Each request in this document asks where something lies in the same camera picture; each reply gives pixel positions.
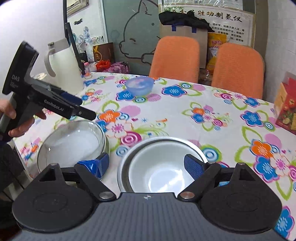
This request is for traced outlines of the left orange chair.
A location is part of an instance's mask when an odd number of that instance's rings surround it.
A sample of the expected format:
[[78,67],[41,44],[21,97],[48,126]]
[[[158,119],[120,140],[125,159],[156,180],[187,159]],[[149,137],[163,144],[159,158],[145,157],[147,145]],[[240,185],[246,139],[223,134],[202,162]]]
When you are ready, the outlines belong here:
[[200,45],[190,37],[166,36],[158,41],[149,77],[198,82]]

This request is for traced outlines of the black monitor stand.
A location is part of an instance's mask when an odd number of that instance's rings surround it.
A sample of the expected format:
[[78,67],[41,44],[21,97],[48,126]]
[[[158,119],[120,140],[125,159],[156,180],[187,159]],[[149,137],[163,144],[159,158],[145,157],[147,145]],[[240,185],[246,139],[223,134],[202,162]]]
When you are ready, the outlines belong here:
[[81,62],[81,59],[79,57],[79,53],[78,53],[78,49],[74,40],[74,36],[72,33],[72,29],[70,26],[70,23],[68,22],[68,18],[67,18],[67,1],[63,0],[63,21],[64,21],[64,33],[65,33],[65,38],[68,41],[68,44],[72,47],[73,51],[74,51],[74,55],[76,58],[76,61],[78,63],[78,67],[81,71],[82,75],[85,75],[85,68],[84,68],[84,64]]

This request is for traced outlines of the red item near bag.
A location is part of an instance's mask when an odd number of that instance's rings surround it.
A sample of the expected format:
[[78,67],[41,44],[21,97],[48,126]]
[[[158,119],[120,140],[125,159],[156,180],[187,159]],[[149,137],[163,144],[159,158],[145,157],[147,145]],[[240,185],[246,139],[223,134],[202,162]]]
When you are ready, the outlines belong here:
[[104,72],[111,66],[110,60],[100,60],[95,63],[97,72]]

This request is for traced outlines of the white electric kettle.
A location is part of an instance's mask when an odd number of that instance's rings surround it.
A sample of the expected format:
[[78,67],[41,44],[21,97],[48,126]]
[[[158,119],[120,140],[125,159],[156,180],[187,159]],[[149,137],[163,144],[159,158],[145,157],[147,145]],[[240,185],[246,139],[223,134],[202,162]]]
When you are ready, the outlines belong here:
[[83,90],[80,68],[66,38],[48,44],[44,64],[54,85],[72,95]]

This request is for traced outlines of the stainless steel bowl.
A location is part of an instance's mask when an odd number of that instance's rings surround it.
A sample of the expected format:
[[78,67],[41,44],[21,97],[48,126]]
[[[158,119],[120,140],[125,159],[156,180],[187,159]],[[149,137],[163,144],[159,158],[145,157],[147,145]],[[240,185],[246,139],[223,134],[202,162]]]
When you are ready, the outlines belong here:
[[178,195],[194,181],[184,167],[187,154],[208,162],[200,148],[181,138],[156,137],[139,142],[127,151],[118,166],[119,189]]

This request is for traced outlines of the right orange chair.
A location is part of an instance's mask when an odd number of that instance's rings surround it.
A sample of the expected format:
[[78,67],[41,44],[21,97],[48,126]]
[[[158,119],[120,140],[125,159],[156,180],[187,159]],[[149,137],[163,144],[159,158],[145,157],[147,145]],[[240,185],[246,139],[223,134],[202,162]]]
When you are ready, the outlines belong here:
[[262,99],[263,83],[264,60],[255,49],[234,43],[220,46],[212,87]]

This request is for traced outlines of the white air conditioner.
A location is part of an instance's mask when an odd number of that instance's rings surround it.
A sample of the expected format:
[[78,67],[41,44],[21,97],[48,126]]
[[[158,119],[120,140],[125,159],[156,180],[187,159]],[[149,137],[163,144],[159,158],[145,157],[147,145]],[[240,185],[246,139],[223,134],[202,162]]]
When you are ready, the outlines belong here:
[[88,0],[67,0],[67,16],[71,16],[74,13],[89,6]]

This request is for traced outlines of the white plastic bowl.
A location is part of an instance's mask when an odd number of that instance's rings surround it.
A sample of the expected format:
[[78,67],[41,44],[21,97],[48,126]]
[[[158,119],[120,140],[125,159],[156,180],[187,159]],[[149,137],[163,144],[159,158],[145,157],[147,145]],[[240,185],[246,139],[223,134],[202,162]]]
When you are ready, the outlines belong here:
[[188,144],[174,140],[160,140],[141,147],[128,165],[128,180],[134,192],[178,195],[193,182],[185,170],[184,157],[191,154],[203,161]]

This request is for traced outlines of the red cracker box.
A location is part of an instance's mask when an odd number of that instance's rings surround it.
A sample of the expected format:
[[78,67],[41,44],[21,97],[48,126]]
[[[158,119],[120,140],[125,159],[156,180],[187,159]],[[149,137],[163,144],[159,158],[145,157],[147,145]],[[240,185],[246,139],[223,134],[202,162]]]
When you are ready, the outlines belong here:
[[295,135],[295,75],[285,73],[274,101],[276,125]]

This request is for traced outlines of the orange chair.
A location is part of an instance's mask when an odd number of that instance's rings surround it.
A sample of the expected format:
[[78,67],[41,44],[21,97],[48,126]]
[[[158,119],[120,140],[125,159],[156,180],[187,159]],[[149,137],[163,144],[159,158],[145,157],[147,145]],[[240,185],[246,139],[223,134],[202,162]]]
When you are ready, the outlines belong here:
[[263,83],[264,60],[255,49],[234,43],[220,46],[212,87],[262,99]]
[[149,77],[198,82],[200,45],[190,37],[166,36],[158,41]]

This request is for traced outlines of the floral tablecloth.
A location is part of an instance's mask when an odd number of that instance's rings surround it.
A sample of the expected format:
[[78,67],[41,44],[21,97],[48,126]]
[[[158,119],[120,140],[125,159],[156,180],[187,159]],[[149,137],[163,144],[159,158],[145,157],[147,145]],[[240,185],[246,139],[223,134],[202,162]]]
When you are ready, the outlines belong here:
[[118,191],[119,161],[133,145],[152,137],[179,137],[198,144],[211,160],[235,165],[256,163],[256,150],[280,150],[287,157],[288,173],[260,177],[280,197],[283,219],[280,233],[295,239],[295,135],[275,126],[269,102],[199,84],[161,78],[147,96],[132,97],[123,74],[95,74],[85,80],[80,96],[84,108],[97,113],[96,122],[107,132],[111,166],[105,181]]

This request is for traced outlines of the black cloth on box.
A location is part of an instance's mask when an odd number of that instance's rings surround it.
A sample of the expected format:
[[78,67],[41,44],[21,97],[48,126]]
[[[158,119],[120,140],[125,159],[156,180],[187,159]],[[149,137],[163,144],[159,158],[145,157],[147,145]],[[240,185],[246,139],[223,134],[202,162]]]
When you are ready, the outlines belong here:
[[186,14],[164,11],[159,14],[159,20],[164,26],[187,26],[206,29],[210,33],[214,32],[214,30],[210,27],[210,24],[205,19],[196,17],[193,11],[188,11]]

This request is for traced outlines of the brown gift bag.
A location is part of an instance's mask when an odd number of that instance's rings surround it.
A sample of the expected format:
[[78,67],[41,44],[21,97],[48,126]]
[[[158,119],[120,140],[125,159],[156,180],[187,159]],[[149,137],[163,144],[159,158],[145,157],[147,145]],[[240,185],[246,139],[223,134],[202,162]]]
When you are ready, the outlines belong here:
[[99,62],[101,60],[109,60],[111,64],[115,63],[114,47],[113,43],[105,43],[94,45],[92,47],[94,62]]

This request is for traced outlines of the yellow snack bag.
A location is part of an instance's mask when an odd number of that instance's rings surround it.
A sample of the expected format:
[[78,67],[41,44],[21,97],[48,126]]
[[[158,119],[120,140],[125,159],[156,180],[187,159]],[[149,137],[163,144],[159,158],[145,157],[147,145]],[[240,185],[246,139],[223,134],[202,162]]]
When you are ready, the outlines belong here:
[[208,51],[206,70],[214,73],[217,53],[221,45],[227,42],[227,35],[220,33],[208,33]]

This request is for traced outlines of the wall poster with chinese text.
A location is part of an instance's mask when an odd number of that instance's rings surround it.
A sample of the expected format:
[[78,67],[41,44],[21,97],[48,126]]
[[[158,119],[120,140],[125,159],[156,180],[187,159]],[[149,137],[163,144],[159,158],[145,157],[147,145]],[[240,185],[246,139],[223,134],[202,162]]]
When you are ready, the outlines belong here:
[[228,42],[254,47],[255,14],[232,8],[202,4],[160,4],[160,11],[185,14],[193,11],[206,20],[215,33],[227,36]]

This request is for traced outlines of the translucent blue plastic bowl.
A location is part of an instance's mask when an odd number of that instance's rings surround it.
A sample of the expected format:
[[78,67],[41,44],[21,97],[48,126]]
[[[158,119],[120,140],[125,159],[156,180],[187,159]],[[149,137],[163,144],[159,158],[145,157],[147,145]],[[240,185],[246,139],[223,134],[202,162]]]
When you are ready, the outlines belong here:
[[144,96],[151,93],[154,86],[154,79],[147,76],[139,76],[127,80],[125,86],[132,95]]

